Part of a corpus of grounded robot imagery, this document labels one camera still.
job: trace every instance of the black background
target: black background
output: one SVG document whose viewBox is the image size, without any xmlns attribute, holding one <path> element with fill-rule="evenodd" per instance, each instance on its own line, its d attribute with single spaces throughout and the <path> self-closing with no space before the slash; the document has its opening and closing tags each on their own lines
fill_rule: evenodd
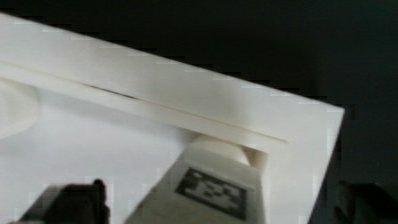
<svg viewBox="0 0 398 224">
<path fill-rule="evenodd" d="M 0 1 L 0 11 L 346 109 L 311 223 L 334 189 L 396 183 L 398 1 Z"/>
</svg>

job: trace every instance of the white sheet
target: white sheet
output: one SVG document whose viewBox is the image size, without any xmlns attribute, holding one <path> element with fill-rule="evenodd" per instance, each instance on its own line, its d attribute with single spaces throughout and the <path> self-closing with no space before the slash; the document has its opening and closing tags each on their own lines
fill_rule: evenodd
<svg viewBox="0 0 398 224">
<path fill-rule="evenodd" d="M 19 219 L 48 185 L 101 178 L 121 224 L 195 134 L 46 91 L 41 101 L 35 126 L 0 141 L 0 223 Z"/>
</svg>

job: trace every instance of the dark surface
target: dark surface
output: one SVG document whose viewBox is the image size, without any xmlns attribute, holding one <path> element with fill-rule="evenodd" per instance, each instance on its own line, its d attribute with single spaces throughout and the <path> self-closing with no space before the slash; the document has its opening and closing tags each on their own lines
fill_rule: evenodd
<svg viewBox="0 0 398 224">
<path fill-rule="evenodd" d="M 3 0 L 0 8 L 346 108 L 311 219 L 330 223 L 337 181 L 398 181 L 398 2 Z"/>
</svg>

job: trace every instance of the black object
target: black object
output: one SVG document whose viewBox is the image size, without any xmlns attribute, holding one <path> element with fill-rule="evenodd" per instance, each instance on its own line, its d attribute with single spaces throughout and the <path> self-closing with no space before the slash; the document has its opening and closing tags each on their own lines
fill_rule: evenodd
<svg viewBox="0 0 398 224">
<path fill-rule="evenodd" d="M 90 185 L 48 187 L 19 219 L 18 224 L 41 221 L 46 224 L 108 224 L 106 191 L 101 180 Z"/>
<path fill-rule="evenodd" d="M 336 224 L 398 223 L 398 202 L 376 184 L 339 183 Z"/>
</svg>

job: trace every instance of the qr code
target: qr code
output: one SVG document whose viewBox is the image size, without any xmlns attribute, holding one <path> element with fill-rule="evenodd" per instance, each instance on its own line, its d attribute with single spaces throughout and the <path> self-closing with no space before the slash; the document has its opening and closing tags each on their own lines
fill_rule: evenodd
<svg viewBox="0 0 398 224">
<path fill-rule="evenodd" d="M 176 192 L 245 221 L 247 191 L 224 180 L 188 169 Z"/>
</svg>

